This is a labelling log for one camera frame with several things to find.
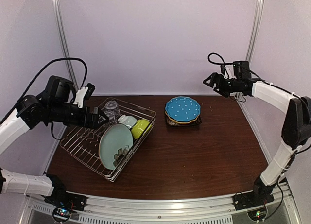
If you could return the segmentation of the light teal floral plate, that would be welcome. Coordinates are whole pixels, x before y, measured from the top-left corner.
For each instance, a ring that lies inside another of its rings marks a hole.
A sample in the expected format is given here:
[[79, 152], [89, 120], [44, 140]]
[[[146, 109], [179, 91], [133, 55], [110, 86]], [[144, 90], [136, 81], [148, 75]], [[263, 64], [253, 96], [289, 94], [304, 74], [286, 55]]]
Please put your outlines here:
[[124, 124], [110, 126], [99, 144], [99, 158], [106, 169], [114, 170], [133, 147], [133, 136]]

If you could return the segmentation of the pale striped bowl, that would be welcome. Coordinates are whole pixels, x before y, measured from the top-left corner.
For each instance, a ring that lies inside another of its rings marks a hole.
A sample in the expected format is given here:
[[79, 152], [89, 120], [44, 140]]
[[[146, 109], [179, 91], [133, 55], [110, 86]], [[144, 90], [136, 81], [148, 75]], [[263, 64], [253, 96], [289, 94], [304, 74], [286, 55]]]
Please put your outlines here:
[[129, 115], [121, 115], [118, 118], [118, 123], [126, 125], [129, 129], [131, 129], [137, 121], [138, 120], [135, 117]]

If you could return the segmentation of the lime green bowl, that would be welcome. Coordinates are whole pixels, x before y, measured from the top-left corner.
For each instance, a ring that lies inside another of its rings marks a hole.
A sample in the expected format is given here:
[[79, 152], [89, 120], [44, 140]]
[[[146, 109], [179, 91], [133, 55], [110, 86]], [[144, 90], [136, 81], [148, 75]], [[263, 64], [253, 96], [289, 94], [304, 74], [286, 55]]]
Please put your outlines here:
[[150, 122], [145, 119], [140, 119], [136, 122], [136, 124], [132, 127], [131, 133], [134, 139], [138, 139], [145, 130], [150, 128]]

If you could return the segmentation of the blue dotted scalloped plate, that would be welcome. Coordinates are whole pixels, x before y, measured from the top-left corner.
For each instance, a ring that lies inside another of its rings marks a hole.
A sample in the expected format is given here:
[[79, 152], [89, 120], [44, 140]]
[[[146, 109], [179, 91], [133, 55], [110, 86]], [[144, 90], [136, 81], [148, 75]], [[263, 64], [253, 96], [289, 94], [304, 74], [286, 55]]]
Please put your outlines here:
[[201, 114], [200, 104], [191, 97], [171, 98], [165, 106], [165, 112], [176, 121], [193, 121]]

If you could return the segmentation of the black floral square plate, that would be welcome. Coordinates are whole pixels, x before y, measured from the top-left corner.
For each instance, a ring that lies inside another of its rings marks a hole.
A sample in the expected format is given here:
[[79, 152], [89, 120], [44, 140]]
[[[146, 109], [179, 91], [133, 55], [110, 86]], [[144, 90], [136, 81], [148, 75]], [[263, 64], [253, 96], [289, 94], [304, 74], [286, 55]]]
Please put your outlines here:
[[190, 123], [185, 123], [185, 124], [180, 124], [180, 123], [176, 123], [174, 121], [172, 121], [171, 119], [169, 119], [168, 117], [165, 117], [166, 120], [166, 124], [168, 126], [173, 126], [173, 127], [186, 127], [186, 126], [197, 126], [200, 125], [202, 123], [202, 119], [199, 116], [197, 120], [190, 122]]

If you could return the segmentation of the yellow dotted scalloped plate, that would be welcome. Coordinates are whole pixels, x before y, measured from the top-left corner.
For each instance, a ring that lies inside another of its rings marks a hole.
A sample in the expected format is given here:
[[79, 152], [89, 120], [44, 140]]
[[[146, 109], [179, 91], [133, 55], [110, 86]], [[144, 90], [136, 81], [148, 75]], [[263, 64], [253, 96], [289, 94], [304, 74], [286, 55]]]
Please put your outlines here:
[[165, 117], [168, 117], [168, 118], [171, 119], [172, 121], [174, 121], [174, 122], [176, 122], [176, 123], [180, 123], [180, 124], [190, 123], [190, 122], [193, 122], [193, 121], [195, 121], [195, 120], [198, 119], [198, 117], [197, 117], [195, 120], [193, 120], [193, 121], [188, 121], [188, 122], [185, 122], [185, 121], [176, 121], [176, 120], [172, 119], [171, 117], [169, 117], [169, 115], [168, 115], [167, 112], [165, 112]]

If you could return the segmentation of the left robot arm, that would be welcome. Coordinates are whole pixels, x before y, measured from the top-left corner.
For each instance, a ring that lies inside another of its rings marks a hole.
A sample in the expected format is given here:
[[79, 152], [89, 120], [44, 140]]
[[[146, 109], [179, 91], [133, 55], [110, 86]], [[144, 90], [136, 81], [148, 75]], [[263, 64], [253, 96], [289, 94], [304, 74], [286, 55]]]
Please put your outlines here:
[[[75, 91], [72, 81], [51, 76], [40, 94], [23, 95], [0, 124], [0, 152], [4, 153], [15, 140], [41, 122], [46, 126], [59, 122], [88, 129], [98, 129], [108, 123], [108, 116], [100, 108], [91, 110], [84, 105], [94, 89], [89, 83]], [[65, 185], [55, 175], [33, 176], [1, 169], [0, 192], [37, 194], [60, 207], [70, 202]]]

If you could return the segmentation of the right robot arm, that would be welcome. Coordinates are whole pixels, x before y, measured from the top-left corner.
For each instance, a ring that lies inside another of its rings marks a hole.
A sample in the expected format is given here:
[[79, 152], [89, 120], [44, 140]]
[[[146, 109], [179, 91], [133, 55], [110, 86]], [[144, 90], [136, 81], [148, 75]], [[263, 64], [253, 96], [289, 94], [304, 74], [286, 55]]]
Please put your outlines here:
[[247, 61], [218, 63], [221, 71], [203, 80], [216, 93], [229, 97], [233, 93], [269, 104], [282, 115], [279, 122], [279, 146], [267, 168], [254, 181], [249, 201], [260, 205], [272, 193], [282, 176], [290, 168], [302, 146], [311, 138], [311, 100], [299, 96], [255, 74]]

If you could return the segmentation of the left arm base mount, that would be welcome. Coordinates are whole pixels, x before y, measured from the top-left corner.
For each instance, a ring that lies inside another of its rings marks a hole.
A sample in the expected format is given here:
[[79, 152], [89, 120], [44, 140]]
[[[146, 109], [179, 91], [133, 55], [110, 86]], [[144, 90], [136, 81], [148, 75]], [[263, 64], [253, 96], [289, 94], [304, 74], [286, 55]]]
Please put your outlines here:
[[63, 208], [70, 212], [84, 211], [86, 197], [74, 193], [65, 192], [60, 195], [42, 196], [46, 203]]

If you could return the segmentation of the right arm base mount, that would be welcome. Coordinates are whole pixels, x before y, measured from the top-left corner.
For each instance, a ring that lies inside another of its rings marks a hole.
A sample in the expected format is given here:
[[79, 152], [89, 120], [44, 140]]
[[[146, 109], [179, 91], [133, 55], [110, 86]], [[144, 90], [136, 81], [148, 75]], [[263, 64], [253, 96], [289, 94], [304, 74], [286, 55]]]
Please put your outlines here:
[[246, 193], [237, 192], [232, 199], [236, 211], [262, 206], [274, 201], [274, 197], [271, 194], [262, 198], [257, 197], [253, 191]]

